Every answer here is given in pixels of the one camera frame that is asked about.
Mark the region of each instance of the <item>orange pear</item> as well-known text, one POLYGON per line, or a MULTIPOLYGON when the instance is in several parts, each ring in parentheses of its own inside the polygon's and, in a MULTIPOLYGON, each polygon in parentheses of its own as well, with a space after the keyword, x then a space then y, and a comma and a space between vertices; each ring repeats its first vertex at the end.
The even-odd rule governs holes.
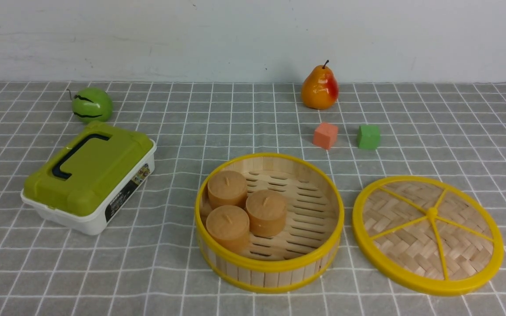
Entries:
POLYGON ((316 66, 302 85, 302 102, 308 108, 325 110, 339 98, 339 84, 329 67, 329 60, 316 66))

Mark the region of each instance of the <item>bamboo steamer lid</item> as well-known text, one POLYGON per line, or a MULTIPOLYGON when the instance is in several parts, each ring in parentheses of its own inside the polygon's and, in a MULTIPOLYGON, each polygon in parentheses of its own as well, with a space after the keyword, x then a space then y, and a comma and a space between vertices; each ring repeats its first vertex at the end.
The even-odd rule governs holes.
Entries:
POLYGON ((395 176, 367 186, 355 202, 353 230, 378 270, 428 294, 476 290, 502 263, 502 237, 488 212, 429 178, 395 176))

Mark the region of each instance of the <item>green lid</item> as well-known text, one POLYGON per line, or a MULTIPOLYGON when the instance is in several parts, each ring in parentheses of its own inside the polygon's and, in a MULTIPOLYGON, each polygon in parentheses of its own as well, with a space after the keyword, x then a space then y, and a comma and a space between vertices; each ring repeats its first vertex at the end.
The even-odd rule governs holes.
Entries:
POLYGON ((50 208, 90 215, 152 148, 146 134, 90 122, 26 179, 23 194, 50 208))

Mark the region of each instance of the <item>green cube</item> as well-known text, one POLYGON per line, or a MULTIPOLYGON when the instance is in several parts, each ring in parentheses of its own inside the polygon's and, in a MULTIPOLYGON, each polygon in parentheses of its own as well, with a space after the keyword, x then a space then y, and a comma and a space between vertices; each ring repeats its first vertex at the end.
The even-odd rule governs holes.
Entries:
POLYGON ((380 145, 380 128, 376 125, 361 125, 357 135, 357 146, 360 149, 376 149, 380 145))

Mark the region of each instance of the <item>box label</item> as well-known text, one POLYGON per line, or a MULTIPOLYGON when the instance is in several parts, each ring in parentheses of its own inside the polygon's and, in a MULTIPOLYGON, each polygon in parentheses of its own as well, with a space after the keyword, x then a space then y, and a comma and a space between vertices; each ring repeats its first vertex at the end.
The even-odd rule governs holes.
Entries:
POLYGON ((134 194, 147 176, 149 176, 149 166, 148 164, 145 164, 142 168, 140 168, 140 170, 138 170, 138 172, 136 172, 136 174, 134 174, 132 179, 128 181, 124 188, 122 188, 122 190, 120 190, 120 192, 118 192, 113 200, 107 205, 105 210, 105 219, 107 223, 130 198, 130 196, 134 194))

